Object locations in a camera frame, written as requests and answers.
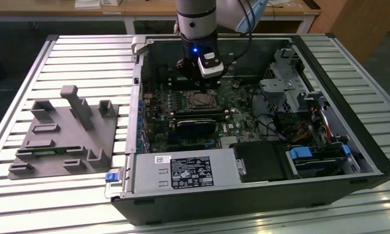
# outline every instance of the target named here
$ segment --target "wooden desk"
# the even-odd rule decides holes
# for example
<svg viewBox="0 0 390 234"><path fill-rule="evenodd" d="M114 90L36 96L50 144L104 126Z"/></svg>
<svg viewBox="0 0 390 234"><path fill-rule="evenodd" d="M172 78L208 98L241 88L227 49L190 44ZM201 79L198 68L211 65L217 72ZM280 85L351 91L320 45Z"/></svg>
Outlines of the wooden desk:
<svg viewBox="0 0 390 234"><path fill-rule="evenodd" d="M42 21L123 21L127 0L120 6L76 11L75 0L0 0L0 22L30 22L38 27Z"/></svg>
<svg viewBox="0 0 390 234"><path fill-rule="evenodd" d="M124 0L120 6L76 11L75 0L0 0L0 16L103 16L124 15Z"/></svg>
<svg viewBox="0 0 390 234"><path fill-rule="evenodd" d="M307 33L315 17L304 0L293 0L283 8L268 7L261 20L300 21L297 33ZM75 10L75 0L0 0L0 21L123 21L128 34L136 34L138 20L176 20L175 0L123 0L120 6L98 10Z"/></svg>
<svg viewBox="0 0 390 234"><path fill-rule="evenodd" d="M303 0L293 0L291 4L276 6L283 6L283 8L267 7L261 20L300 21L297 33L308 33L315 17L320 15L321 10L311 9ZM128 0L126 15L128 33L135 34L135 21L176 20L175 0Z"/></svg>

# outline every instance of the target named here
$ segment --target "warning label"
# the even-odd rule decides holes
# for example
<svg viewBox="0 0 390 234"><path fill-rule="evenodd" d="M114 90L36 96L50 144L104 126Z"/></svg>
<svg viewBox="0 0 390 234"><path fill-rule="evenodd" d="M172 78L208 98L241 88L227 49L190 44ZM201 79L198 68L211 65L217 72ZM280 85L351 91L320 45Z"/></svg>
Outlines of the warning label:
<svg viewBox="0 0 390 234"><path fill-rule="evenodd" d="M175 189L213 186L209 157L171 159L171 177Z"/></svg>

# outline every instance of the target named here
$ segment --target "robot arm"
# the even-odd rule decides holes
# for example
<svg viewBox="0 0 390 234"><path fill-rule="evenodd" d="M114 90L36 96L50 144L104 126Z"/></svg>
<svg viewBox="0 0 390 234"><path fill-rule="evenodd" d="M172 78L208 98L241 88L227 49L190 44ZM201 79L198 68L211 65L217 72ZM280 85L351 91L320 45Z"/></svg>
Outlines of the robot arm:
<svg viewBox="0 0 390 234"><path fill-rule="evenodd" d="M235 61L232 55L220 55L217 24L248 33L259 23L267 2L268 0L176 0L184 45L184 59L179 61L176 68L201 86L208 82L205 79L221 77Z"/></svg>

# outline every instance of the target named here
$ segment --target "black cable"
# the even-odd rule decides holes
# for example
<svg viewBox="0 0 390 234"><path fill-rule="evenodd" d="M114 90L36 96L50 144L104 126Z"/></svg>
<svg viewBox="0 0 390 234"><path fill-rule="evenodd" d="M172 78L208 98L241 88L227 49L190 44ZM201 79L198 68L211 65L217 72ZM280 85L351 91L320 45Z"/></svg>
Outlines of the black cable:
<svg viewBox="0 0 390 234"><path fill-rule="evenodd" d="M275 8L276 6L273 5L273 3L268 2L272 5L272 9L273 9L273 21L276 21L276 12L275 12Z"/></svg>
<svg viewBox="0 0 390 234"><path fill-rule="evenodd" d="M269 126L271 126L271 124L272 123L275 123L273 121L271 122L271 123L268 123L268 125L267 125L267 135L269 136Z"/></svg>
<svg viewBox="0 0 390 234"><path fill-rule="evenodd" d="M253 7L252 7L252 4L251 4L251 1L247 0L248 2L248 5L249 5L249 9L251 9L251 12L252 12L252 16L253 16L253 26L251 28L251 32L253 33L253 30L255 30L255 27L256 27L256 14L255 14L255 11L253 11Z"/></svg>
<svg viewBox="0 0 390 234"><path fill-rule="evenodd" d="M247 18L247 20L248 20L248 26L249 26L249 43L248 43L248 46L247 46L244 52L241 52L241 54L240 54L239 56L235 57L235 61L236 61L237 59L240 59L240 58L243 57L243 55L247 54L247 52L248 52L249 49L251 49L251 46L252 46L252 40L253 40L253 36L252 36L252 30L253 30L253 27L252 27L251 19L249 19L249 16L248 16L248 12L247 12L247 9L245 9L245 7L244 7L244 5L243 5L243 3L241 3L241 0L237 0L237 1L239 1L239 4L240 4L240 7L241 7L241 9L243 9L243 12L244 12L244 14L245 14L245 18Z"/></svg>

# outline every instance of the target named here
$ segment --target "aluminum extrusion table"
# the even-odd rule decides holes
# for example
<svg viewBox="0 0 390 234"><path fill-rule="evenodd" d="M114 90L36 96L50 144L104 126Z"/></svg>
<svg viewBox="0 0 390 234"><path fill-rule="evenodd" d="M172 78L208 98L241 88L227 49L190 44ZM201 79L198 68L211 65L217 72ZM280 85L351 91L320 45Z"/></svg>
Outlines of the aluminum extrusion table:
<svg viewBox="0 0 390 234"><path fill-rule="evenodd" d="M110 203L120 183L106 174L7 179L34 115L34 101L59 96L75 84L90 105L111 99L120 105L112 168L124 166L130 94L135 59L132 35L50 37L0 124L0 233L373 233L390 231L390 181L359 191L332 205L195 220L160 226L134 226ZM390 159L390 97L336 38L303 35L329 77ZM311 84L317 87L309 72Z"/></svg>

